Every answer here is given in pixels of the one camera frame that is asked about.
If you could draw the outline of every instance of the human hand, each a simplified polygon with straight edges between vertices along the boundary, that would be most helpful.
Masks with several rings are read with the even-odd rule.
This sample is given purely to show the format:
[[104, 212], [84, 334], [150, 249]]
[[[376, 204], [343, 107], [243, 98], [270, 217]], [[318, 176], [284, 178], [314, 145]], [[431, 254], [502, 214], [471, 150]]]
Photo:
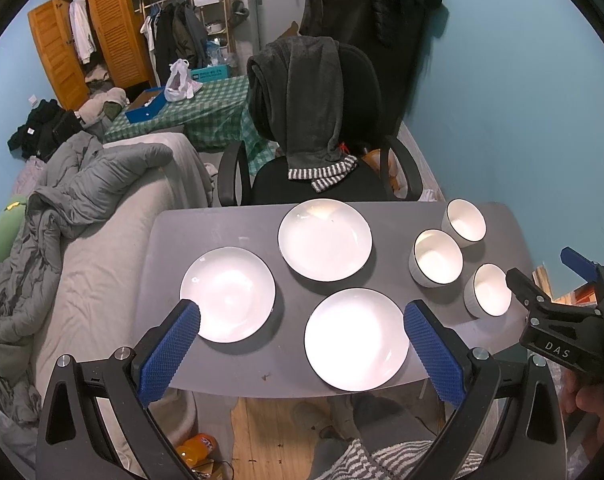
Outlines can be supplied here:
[[582, 442], [584, 453], [591, 460], [604, 442], [604, 384], [580, 387], [577, 375], [570, 370], [564, 370], [562, 383], [560, 409], [563, 415], [579, 408], [583, 412], [595, 413], [600, 418], [598, 427]]

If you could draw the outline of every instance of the cup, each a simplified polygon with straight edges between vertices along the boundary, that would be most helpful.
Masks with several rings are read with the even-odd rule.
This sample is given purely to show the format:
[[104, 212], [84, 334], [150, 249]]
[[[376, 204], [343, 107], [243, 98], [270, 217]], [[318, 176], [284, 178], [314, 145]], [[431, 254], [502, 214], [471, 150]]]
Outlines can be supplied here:
[[441, 286], [454, 282], [462, 272], [462, 253], [458, 244], [439, 229], [419, 234], [409, 258], [409, 271], [422, 286]]
[[451, 235], [464, 248], [484, 238], [486, 222], [476, 206], [458, 198], [447, 205], [442, 219], [442, 231]]
[[498, 266], [483, 264], [464, 287], [464, 305], [471, 316], [497, 317], [511, 305], [511, 291], [506, 274]]

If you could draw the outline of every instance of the louvered door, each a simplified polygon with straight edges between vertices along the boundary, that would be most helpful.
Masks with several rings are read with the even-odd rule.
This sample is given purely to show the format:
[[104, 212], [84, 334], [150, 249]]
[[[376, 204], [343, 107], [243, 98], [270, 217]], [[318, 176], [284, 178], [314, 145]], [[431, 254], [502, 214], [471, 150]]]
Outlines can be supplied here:
[[115, 86], [148, 81], [141, 34], [134, 30], [131, 0], [88, 0], [88, 12]]
[[72, 35], [63, 20], [68, 3], [51, 0], [28, 13], [37, 53], [59, 104], [77, 110], [88, 99], [88, 87], [72, 44]]

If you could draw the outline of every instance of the tablecloth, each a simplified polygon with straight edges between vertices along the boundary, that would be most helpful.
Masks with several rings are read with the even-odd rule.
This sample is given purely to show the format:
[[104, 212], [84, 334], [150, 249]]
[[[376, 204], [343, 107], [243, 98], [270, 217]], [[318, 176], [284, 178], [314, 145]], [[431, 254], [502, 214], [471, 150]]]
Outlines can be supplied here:
[[233, 140], [243, 140], [249, 171], [256, 174], [275, 157], [275, 144], [259, 136], [249, 114], [246, 76], [204, 83], [192, 99], [166, 103], [149, 121], [131, 124], [122, 111], [104, 134], [104, 143], [130, 139], [184, 124], [184, 134], [199, 152], [222, 152]]

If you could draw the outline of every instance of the tabletop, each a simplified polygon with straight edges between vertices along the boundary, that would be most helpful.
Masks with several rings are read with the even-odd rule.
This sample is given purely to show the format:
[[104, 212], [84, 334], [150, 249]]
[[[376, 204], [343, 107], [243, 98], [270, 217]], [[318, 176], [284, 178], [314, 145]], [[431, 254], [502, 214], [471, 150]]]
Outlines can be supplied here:
[[[491, 353], [515, 344], [527, 311], [512, 297], [506, 314], [474, 319], [464, 308], [466, 281], [485, 263], [503, 270], [517, 267], [526, 275], [532, 263], [522, 232], [511, 211], [499, 203], [478, 206], [486, 219], [484, 240], [462, 249], [464, 268], [453, 283], [423, 288], [409, 273], [409, 254], [417, 235], [439, 228], [443, 202], [351, 203], [371, 228], [373, 248], [364, 267], [332, 283], [314, 282], [297, 274], [282, 258], [279, 224], [293, 205], [260, 205], [176, 210], [161, 213], [150, 234], [134, 323], [134, 340], [159, 325], [179, 301], [185, 272], [213, 249], [236, 246], [259, 256], [275, 279], [275, 305], [267, 322], [252, 336], [230, 344], [197, 337], [171, 386], [232, 397], [319, 397], [344, 393], [324, 383], [304, 351], [306, 322], [326, 297], [345, 288], [378, 290], [403, 311], [423, 299], [445, 326], [454, 328], [469, 348]], [[401, 369], [381, 388], [427, 377], [413, 347]]]
[[275, 150], [253, 125], [246, 102], [248, 91], [248, 77], [230, 77], [204, 83], [192, 99], [166, 103], [160, 113], [148, 121], [130, 123], [123, 110], [104, 134], [104, 143], [184, 124], [185, 136], [201, 152], [223, 152], [230, 142], [243, 140], [249, 171], [256, 174], [275, 157]]

